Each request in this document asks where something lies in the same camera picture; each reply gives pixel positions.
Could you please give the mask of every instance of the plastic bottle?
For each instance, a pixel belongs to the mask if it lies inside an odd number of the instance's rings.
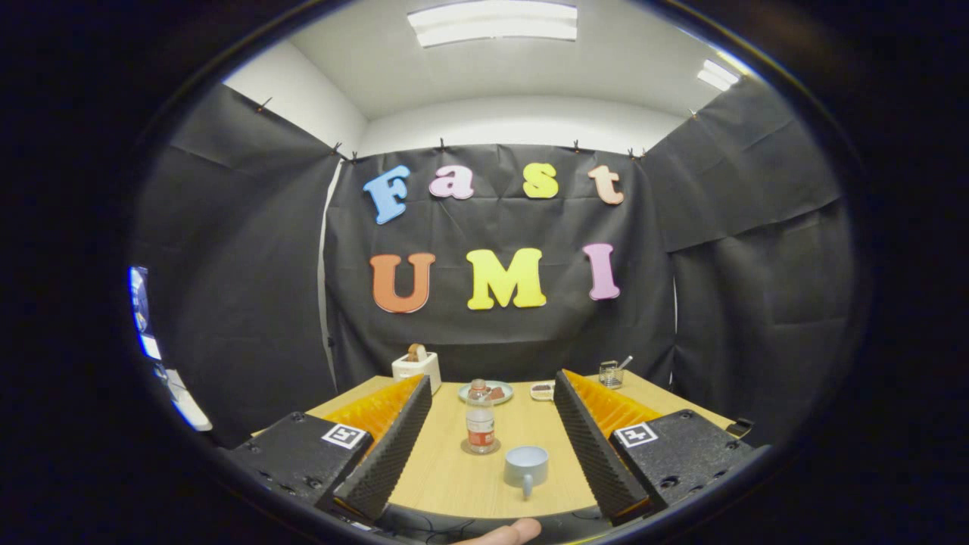
[[[494,450],[494,401],[488,398],[485,381],[476,378],[468,390],[468,447],[476,454],[487,454]]]

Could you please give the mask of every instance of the blue mug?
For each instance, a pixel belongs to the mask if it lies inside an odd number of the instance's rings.
[[[516,447],[505,454],[505,482],[521,487],[525,499],[548,479],[548,451],[542,447]]]

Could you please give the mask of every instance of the white wall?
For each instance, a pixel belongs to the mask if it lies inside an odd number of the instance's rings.
[[[263,51],[225,79],[224,84],[262,104],[297,127],[349,155],[357,149],[367,119],[293,44],[283,41]]]
[[[636,154],[685,121],[668,113],[601,100],[510,96],[462,100],[372,120],[359,156],[459,144],[551,144]]]

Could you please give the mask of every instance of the glass cup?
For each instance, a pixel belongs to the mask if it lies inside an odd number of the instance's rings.
[[[615,360],[602,362],[599,364],[599,382],[607,387],[615,390],[622,386],[622,374],[626,372],[625,369],[619,368],[619,362]]]

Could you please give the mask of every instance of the wooden table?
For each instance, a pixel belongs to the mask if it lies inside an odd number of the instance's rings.
[[[375,376],[306,414],[323,418],[333,410],[381,388],[393,379]],[[474,518],[517,518],[552,515],[595,505],[578,459],[552,401],[534,401],[531,382],[514,382],[515,395],[495,405],[495,437],[501,446],[486,455],[461,449],[467,438],[464,402],[457,396],[463,384],[445,382],[434,394],[430,413],[411,457],[391,495],[391,503],[443,515]],[[617,392],[666,415],[689,408],[717,426],[733,421],[680,398],[628,370]],[[522,498],[521,488],[502,480],[505,453],[520,445],[548,451],[548,480]]]

